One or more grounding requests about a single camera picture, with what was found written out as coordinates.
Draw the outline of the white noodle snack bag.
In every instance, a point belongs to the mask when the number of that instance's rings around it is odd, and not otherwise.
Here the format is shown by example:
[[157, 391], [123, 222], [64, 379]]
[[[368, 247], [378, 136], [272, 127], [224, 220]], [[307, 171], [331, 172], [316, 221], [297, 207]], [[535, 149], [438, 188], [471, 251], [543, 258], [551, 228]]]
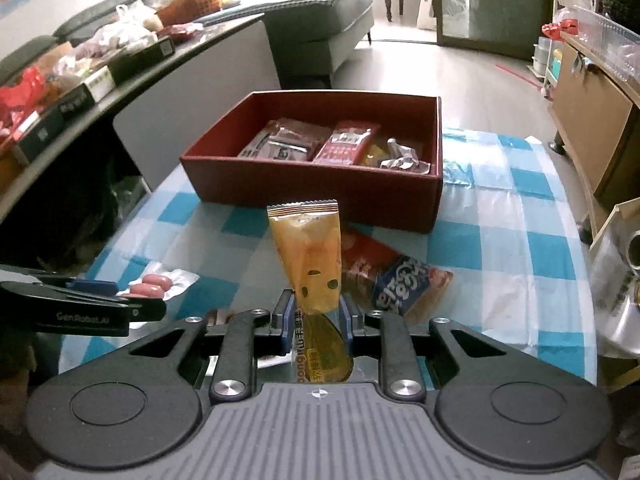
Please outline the white noodle snack bag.
[[240, 151], [239, 158], [310, 162], [332, 129], [291, 118], [272, 120]]

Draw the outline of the blue white checkered tablecloth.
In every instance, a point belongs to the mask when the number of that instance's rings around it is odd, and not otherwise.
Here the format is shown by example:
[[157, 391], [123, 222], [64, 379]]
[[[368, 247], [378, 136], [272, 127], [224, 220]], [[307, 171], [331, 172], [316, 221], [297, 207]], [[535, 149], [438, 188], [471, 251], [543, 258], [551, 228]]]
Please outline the blue white checkered tablecloth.
[[[436, 313], [587, 380], [597, 337], [582, 243], [544, 144], [448, 129], [444, 187], [430, 234], [370, 235], [454, 274]], [[271, 307], [288, 280], [265, 211], [209, 204], [174, 170], [107, 243], [88, 271], [125, 287], [146, 266], [195, 273], [168, 318]]]

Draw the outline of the red spicy strip packet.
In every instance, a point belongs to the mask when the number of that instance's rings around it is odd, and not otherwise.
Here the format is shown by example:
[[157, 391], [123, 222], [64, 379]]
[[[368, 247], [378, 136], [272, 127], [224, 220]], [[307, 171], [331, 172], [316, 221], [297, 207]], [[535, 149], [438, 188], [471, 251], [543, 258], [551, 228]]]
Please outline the red spicy strip packet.
[[312, 162], [316, 165], [357, 166], [378, 130], [380, 125], [375, 122], [338, 122]]

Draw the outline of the grey white coffee table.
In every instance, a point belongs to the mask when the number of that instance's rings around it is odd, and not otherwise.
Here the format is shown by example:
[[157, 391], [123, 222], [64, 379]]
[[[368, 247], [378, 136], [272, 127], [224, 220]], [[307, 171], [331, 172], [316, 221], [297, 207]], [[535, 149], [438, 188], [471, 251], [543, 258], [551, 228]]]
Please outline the grey white coffee table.
[[279, 79], [260, 15], [206, 28], [75, 118], [1, 196], [1, 238], [79, 236], [111, 217], [114, 183], [156, 188], [230, 108]]

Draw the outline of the grey green sofa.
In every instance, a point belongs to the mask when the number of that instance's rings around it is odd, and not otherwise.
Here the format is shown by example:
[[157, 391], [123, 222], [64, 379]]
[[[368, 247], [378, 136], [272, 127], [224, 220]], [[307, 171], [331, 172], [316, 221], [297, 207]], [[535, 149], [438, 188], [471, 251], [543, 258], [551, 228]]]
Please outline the grey green sofa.
[[333, 74], [361, 40], [371, 39], [373, 0], [243, 0], [198, 19], [205, 26], [259, 14], [283, 89], [314, 81], [331, 85]]

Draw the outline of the wooden cabinet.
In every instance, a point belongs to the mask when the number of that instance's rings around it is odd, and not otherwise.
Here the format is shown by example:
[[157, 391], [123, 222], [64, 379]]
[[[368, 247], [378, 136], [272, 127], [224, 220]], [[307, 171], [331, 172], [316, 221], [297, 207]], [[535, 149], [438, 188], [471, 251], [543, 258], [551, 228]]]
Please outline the wooden cabinet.
[[587, 204], [578, 231], [591, 240], [615, 205], [639, 196], [639, 87], [614, 75], [577, 37], [561, 37], [550, 148], [567, 154], [577, 171]]

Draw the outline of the pink sausage packet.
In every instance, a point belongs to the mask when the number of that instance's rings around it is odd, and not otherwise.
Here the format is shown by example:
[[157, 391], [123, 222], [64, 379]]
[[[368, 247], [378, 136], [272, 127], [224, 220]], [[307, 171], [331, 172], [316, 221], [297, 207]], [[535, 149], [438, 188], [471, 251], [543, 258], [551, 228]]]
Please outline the pink sausage packet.
[[168, 269], [160, 262], [150, 262], [138, 278], [130, 281], [118, 296], [162, 298], [169, 301], [183, 295], [200, 277], [182, 269]]

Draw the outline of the black flat box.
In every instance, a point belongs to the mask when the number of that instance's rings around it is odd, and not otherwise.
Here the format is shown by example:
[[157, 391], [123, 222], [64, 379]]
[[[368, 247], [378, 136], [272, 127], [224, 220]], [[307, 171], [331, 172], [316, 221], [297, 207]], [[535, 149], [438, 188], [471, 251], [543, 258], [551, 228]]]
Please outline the black flat box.
[[174, 42], [170, 37], [160, 38], [155, 44], [137, 52], [122, 52], [116, 55], [106, 66], [110, 71], [115, 86], [137, 76], [170, 58], [175, 53]]

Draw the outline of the orange plastic basket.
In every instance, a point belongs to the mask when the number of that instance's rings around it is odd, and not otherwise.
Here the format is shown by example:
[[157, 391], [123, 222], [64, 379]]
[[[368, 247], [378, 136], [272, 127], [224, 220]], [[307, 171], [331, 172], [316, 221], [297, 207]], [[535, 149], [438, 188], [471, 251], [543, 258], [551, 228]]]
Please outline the orange plastic basket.
[[191, 23], [222, 8], [221, 0], [172, 0], [156, 11], [164, 27]]

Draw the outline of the metal pot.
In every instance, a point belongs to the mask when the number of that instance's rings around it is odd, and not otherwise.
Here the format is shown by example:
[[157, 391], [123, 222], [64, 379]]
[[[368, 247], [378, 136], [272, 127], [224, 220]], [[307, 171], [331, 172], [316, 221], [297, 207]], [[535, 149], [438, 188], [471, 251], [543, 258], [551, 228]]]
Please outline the metal pot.
[[594, 325], [608, 352], [639, 356], [639, 200], [617, 204], [589, 249]]

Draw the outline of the white storage shelf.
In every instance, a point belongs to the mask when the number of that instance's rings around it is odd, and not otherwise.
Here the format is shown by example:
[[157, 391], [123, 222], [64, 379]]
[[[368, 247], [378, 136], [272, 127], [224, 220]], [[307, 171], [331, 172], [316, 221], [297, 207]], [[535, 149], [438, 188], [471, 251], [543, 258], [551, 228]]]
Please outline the white storage shelf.
[[563, 32], [599, 55], [623, 82], [638, 86], [639, 0], [552, 0], [552, 20], [541, 32], [538, 47], [546, 56], [530, 70], [541, 80], [544, 98], [558, 83]]

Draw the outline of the glass sliding door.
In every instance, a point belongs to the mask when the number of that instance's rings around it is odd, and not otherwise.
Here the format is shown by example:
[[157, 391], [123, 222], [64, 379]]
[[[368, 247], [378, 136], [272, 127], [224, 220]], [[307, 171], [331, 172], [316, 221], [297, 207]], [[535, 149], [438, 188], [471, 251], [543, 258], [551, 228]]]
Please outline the glass sliding door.
[[553, 0], [433, 0], [437, 44], [527, 60]]

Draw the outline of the blue orange snack packet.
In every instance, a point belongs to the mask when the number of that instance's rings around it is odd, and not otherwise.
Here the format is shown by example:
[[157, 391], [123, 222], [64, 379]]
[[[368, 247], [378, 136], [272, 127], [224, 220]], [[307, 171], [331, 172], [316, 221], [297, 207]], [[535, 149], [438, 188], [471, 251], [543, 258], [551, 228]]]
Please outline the blue orange snack packet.
[[344, 292], [362, 310], [390, 311], [426, 323], [454, 278], [357, 230], [342, 229]]

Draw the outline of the red cardboard box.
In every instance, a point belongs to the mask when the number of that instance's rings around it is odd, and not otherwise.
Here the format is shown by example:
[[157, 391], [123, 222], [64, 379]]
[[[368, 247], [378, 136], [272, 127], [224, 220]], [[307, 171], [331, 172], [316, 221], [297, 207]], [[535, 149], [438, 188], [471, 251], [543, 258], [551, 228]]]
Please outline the red cardboard box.
[[[273, 119], [334, 127], [344, 119], [378, 126], [375, 140], [416, 148], [428, 174], [257, 159], [242, 149]], [[266, 208], [304, 200], [337, 200], [343, 220], [428, 233], [438, 214], [442, 161], [442, 100], [438, 96], [355, 90], [256, 91], [213, 124], [180, 157], [204, 202]]]

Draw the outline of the yellow sauce packet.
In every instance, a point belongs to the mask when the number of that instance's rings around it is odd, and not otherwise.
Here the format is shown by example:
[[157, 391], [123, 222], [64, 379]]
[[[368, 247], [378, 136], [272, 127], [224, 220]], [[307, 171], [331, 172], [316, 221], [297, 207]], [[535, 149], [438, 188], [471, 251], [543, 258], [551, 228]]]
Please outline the yellow sauce packet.
[[267, 208], [271, 235], [294, 292], [296, 382], [344, 382], [352, 358], [329, 314], [342, 291], [341, 222], [336, 200]]

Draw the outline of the silver brown candy packet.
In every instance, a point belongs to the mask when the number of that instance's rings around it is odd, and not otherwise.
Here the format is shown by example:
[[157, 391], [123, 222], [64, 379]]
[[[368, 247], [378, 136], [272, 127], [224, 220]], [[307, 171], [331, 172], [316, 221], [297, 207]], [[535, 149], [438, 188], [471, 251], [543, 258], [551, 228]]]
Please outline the silver brown candy packet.
[[410, 174], [429, 174], [431, 164], [424, 162], [414, 148], [400, 144], [395, 138], [387, 140], [390, 158], [382, 160], [378, 165], [381, 169], [410, 172]]

